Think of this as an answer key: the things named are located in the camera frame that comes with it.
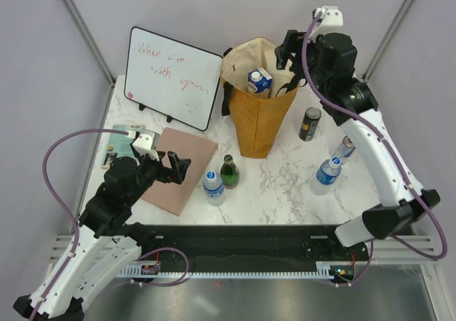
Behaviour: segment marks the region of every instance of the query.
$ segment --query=small box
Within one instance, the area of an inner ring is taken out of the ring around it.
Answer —
[[[113,125],[113,130],[134,130],[142,132],[145,129],[145,125]],[[135,158],[133,151],[131,149],[132,139],[126,137],[122,134],[111,134],[109,136],[108,146],[106,147],[105,156],[103,158],[103,163],[101,168],[109,169],[110,164],[113,163],[115,159],[122,156]]]
[[[258,94],[258,98],[269,98],[269,91],[271,90],[272,77],[260,67],[249,73],[247,77],[247,92]]]

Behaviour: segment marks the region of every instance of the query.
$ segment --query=soda can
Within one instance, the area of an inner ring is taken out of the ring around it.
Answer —
[[[301,129],[299,130],[299,138],[303,141],[310,141],[314,138],[316,127],[320,122],[321,110],[316,107],[310,107],[304,114]]]
[[[353,154],[355,151],[355,145],[350,141],[348,136],[345,136],[342,139],[342,142],[337,147],[336,151],[334,152],[334,156],[337,156],[341,159],[342,164],[344,164],[347,159]]]

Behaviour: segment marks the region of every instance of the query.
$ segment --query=milk carton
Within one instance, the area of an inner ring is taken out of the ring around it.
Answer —
[[[271,90],[272,77],[260,67],[249,73],[247,77],[247,92],[258,95],[258,98],[269,98],[269,91]]]

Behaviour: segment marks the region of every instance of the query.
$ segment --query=brown paper bag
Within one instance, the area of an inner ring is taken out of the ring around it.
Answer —
[[[291,61],[284,70],[276,69],[275,48],[271,41],[255,38],[225,52],[222,61],[222,115],[231,114],[244,157],[267,157],[299,88],[298,77],[289,70]],[[265,100],[247,92],[247,74],[260,67],[272,77]]]

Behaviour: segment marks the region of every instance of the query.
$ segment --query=metal floor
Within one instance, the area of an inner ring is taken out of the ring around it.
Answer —
[[[352,288],[334,288],[311,280],[199,279],[169,288],[124,285],[95,300],[84,318],[84,321],[133,320],[432,321],[436,318],[419,267],[401,270],[372,266]]]

